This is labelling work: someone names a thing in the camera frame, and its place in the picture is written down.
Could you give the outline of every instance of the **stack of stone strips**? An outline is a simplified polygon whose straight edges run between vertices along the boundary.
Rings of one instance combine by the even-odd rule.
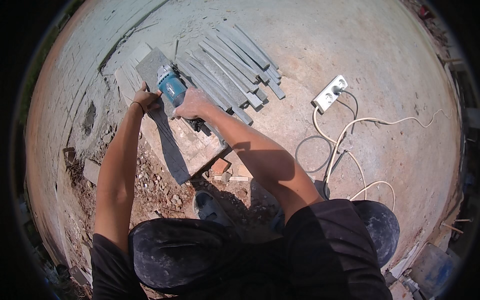
[[[217,26],[217,30],[207,32],[199,46],[200,49],[187,53],[190,57],[177,58],[177,66],[218,106],[234,112],[243,122],[253,123],[242,108],[251,105],[258,111],[267,100],[258,86],[260,82],[279,99],[285,97],[279,87],[278,65],[239,25]]]

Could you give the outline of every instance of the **angle grinder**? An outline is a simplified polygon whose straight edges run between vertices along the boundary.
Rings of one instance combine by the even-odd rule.
[[[156,74],[158,89],[168,98],[174,108],[180,106],[185,99],[187,87],[180,79],[180,72],[177,67],[170,63],[161,66]],[[204,120],[202,119],[186,119],[186,121],[196,132],[200,132],[201,127],[204,125]]]

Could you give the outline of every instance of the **white cable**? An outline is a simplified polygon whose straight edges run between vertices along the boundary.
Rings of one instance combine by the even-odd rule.
[[[332,153],[332,157],[330,158],[330,163],[328,164],[328,169],[327,169],[327,174],[326,174],[326,177],[325,177],[325,183],[328,183],[328,181],[330,180],[330,175],[331,175],[331,172],[332,172],[332,167],[333,167],[333,164],[332,162],[334,161],[335,159],[335,154],[336,154],[336,151],[338,149],[338,146],[339,146],[339,143],[342,139],[342,136],[344,134],[344,132],[348,129],[348,127],[350,127],[352,124],[356,123],[356,122],[360,122],[360,121],[365,121],[365,120],[368,120],[368,121],[375,121],[375,122],[379,122],[380,124],[384,124],[384,125],[394,125],[394,124],[397,124],[397,123],[400,123],[402,121],[405,121],[405,120],[415,120],[417,121],[418,124],[420,124],[421,127],[423,128],[427,128],[429,127],[432,123],[433,123],[433,119],[435,118],[435,115],[438,113],[438,112],[442,112],[445,117],[447,119],[451,119],[452,115],[453,115],[453,109],[451,111],[451,115],[450,117],[447,116],[444,112],[443,109],[439,109],[437,110],[433,116],[432,116],[432,119],[430,120],[430,122],[427,124],[427,125],[423,125],[417,118],[415,117],[408,117],[408,118],[404,118],[404,119],[401,119],[401,120],[398,120],[398,121],[395,121],[395,122],[387,122],[385,120],[381,120],[381,119],[377,119],[377,118],[361,118],[361,119],[356,119],[356,120],[353,120],[352,122],[348,123],[344,129],[342,130],[342,132],[340,133],[340,135],[338,136],[338,139],[336,141],[332,140],[331,138],[329,138],[328,136],[326,136],[321,130],[320,130],[320,127],[318,126],[318,123],[317,123],[317,111],[318,111],[318,106],[315,107],[315,109],[313,110],[313,125],[315,126],[315,129],[318,131],[318,133],[323,136],[325,139],[331,141],[333,144],[334,144],[334,150],[333,150],[333,153]],[[392,211],[395,207],[395,192],[393,190],[393,187],[386,181],[375,181],[371,184],[369,184],[368,186],[365,186],[365,179],[364,179],[364,176],[363,176],[363,172],[361,170],[361,167],[360,167],[360,164],[358,163],[358,161],[356,160],[356,158],[349,152],[347,151],[347,153],[350,155],[350,157],[355,161],[355,163],[357,164],[359,170],[360,170],[360,174],[362,176],[362,180],[363,180],[363,189],[361,189],[358,193],[356,193],[350,200],[353,200],[353,198],[357,197],[361,192],[365,192],[365,195],[364,195],[364,198],[366,199],[367,197],[367,194],[366,194],[366,190],[369,189],[371,186],[373,186],[374,184],[376,183],[385,183],[387,184],[391,189],[392,189],[392,194],[393,194],[393,204],[392,204]]]

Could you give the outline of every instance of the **electrical outlet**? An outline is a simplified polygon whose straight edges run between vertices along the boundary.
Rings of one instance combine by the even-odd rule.
[[[348,84],[347,81],[345,81],[345,78],[343,78],[342,75],[339,75],[335,77],[334,80],[332,80],[319,94],[315,99],[313,100],[313,103],[318,106],[318,109],[320,110],[321,113],[324,113],[331,105],[332,103],[340,96],[340,94],[335,95],[333,92],[332,88],[334,86],[338,86],[342,89],[345,89]]]

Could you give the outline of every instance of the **concrete floor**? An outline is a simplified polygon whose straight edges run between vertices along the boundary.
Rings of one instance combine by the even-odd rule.
[[[360,161],[367,184],[385,180],[396,191],[395,214],[401,235],[397,252],[386,267],[395,266],[409,253],[413,255],[416,250],[412,252],[412,249],[419,248],[415,245],[422,244],[433,231],[450,200],[456,180],[459,141],[456,104],[434,48],[401,3],[395,0],[172,0],[141,24],[136,24],[135,19],[141,20],[141,13],[132,10],[133,5],[139,8],[143,5],[147,12],[158,3],[133,1],[136,3],[129,3],[125,8],[123,4],[113,2],[87,1],[84,6],[90,6],[90,9],[71,21],[75,23],[67,24],[66,29],[71,31],[61,41],[65,46],[59,46],[55,54],[49,55],[51,64],[66,61],[65,64],[70,66],[69,51],[77,47],[75,63],[89,66],[85,72],[87,75],[71,73],[68,68],[42,71],[39,82],[44,86],[36,87],[32,100],[27,128],[29,187],[33,189],[34,210],[42,215],[46,232],[55,242],[61,244],[63,226],[58,222],[60,211],[52,208],[58,201],[52,196],[55,194],[59,150],[73,145],[82,150],[81,156],[87,157],[93,151],[96,134],[101,131],[103,122],[121,120],[125,107],[118,99],[112,76],[114,71],[141,42],[159,47],[173,59],[176,38],[180,40],[179,55],[182,55],[185,50],[196,48],[201,33],[217,23],[242,24],[278,63],[284,75],[281,88],[287,97],[278,100],[270,93],[269,103],[262,110],[254,112],[248,108],[247,112],[254,119],[254,128],[292,154],[302,139],[317,134],[312,125],[310,101],[338,74],[345,77],[351,87],[349,91],[359,101],[359,118],[395,121],[414,116],[425,124],[438,109],[444,109],[447,114],[454,109],[451,120],[439,114],[427,129],[413,121],[380,128],[372,123],[366,126],[358,123],[354,134],[343,143]],[[117,12],[110,17],[112,10]],[[155,25],[134,33],[120,44],[99,74],[96,70],[102,55],[109,53],[116,40],[111,37],[111,28],[104,29],[106,23],[121,28],[113,33],[119,38],[129,30],[126,23],[138,25],[137,28]],[[94,26],[97,31],[88,35],[84,46],[78,40],[90,33],[88,26]],[[97,58],[89,57],[92,52],[99,53]],[[76,109],[67,108],[67,121],[62,118],[51,120],[48,116],[55,103],[50,95],[56,90],[71,90],[70,82],[59,84],[63,78],[73,82],[80,78],[78,82],[89,84],[74,87],[80,94],[85,91],[85,95],[72,101],[77,104]],[[76,95],[59,97],[58,101],[70,101]],[[352,98],[342,95],[339,99],[354,109]],[[94,124],[93,137],[85,138],[80,124],[91,102],[96,104],[99,118]],[[335,102],[318,120],[322,130],[336,139],[352,118],[350,110]],[[57,127],[62,127],[64,133],[61,135],[66,138],[53,143],[51,137],[58,134]],[[324,141],[306,142],[299,151],[299,161],[305,169],[315,169],[325,161],[327,151]],[[227,160],[237,162],[234,154],[229,154]],[[323,174],[324,169],[312,175],[321,180]],[[359,178],[358,168],[345,156],[332,175],[331,198],[348,198],[355,194],[362,188]],[[391,193],[386,186],[369,189],[368,199],[391,207]]]

